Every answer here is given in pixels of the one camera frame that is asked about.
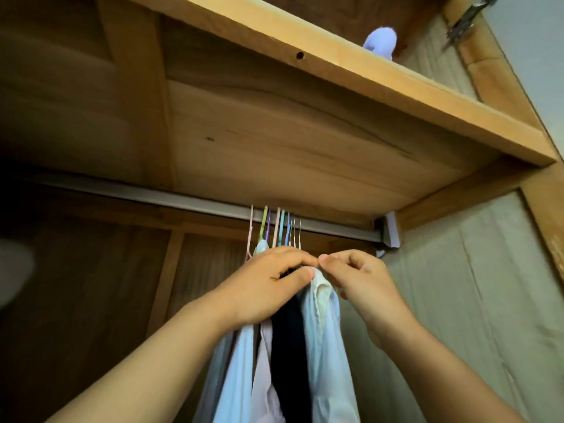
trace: black garment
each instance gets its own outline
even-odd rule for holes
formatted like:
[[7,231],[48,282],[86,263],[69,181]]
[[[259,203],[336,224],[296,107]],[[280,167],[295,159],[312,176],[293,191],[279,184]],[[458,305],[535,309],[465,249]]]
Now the black garment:
[[272,315],[270,373],[286,423],[311,423],[306,336],[300,300],[294,296]]

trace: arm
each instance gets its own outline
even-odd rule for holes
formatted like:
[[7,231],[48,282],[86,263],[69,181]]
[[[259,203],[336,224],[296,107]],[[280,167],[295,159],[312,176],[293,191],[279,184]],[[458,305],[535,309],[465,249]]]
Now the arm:
[[309,283],[317,258],[282,246],[254,256],[214,291],[185,305],[50,423],[173,421],[219,339],[271,316]]
[[381,260],[350,250],[319,262],[343,287],[370,339],[397,365],[429,422],[525,422],[417,321]]

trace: hand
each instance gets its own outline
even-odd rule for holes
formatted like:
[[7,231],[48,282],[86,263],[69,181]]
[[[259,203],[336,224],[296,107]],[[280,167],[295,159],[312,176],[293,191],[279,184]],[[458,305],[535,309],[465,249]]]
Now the hand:
[[212,293],[218,300],[216,305],[229,313],[227,329],[269,318],[310,283],[315,276],[311,267],[302,267],[280,278],[286,270],[298,266],[319,267],[319,262],[306,251],[279,246],[252,257],[223,281]]
[[342,286],[367,325],[372,342],[384,348],[393,335],[419,325],[409,310],[386,265],[363,251],[349,250],[319,256],[321,267]]

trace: metal hinge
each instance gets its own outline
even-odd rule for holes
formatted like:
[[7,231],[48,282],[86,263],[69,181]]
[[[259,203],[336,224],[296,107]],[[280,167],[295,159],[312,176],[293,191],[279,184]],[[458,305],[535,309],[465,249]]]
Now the metal hinge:
[[466,32],[474,25],[474,19],[478,16],[483,9],[488,6],[493,6],[497,0],[482,0],[477,3],[472,4],[464,12],[462,17],[456,21],[456,23],[447,31],[447,39],[452,43],[456,43],[464,37]]

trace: closet rod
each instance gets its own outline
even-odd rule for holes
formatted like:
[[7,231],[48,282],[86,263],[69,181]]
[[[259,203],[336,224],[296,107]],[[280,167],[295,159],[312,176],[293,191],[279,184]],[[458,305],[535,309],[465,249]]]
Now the closet rod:
[[[98,196],[115,197],[117,199],[131,200],[152,205],[173,207],[203,214],[242,220],[249,219],[248,206],[226,204],[208,199],[200,199],[198,197],[185,196],[183,194],[152,190],[137,185],[128,185],[116,181],[69,174],[50,169],[10,165],[8,169],[3,170],[6,176],[10,178],[49,185],[51,187],[97,194]],[[263,208],[255,209],[253,212],[253,221],[260,223],[262,221],[262,212]],[[274,225],[275,218],[276,217],[273,217],[271,220],[272,225]],[[347,239],[364,240],[367,242],[382,241],[380,231],[362,230],[360,228],[342,226],[340,224],[328,223],[311,218],[302,218],[302,230],[345,237]]]

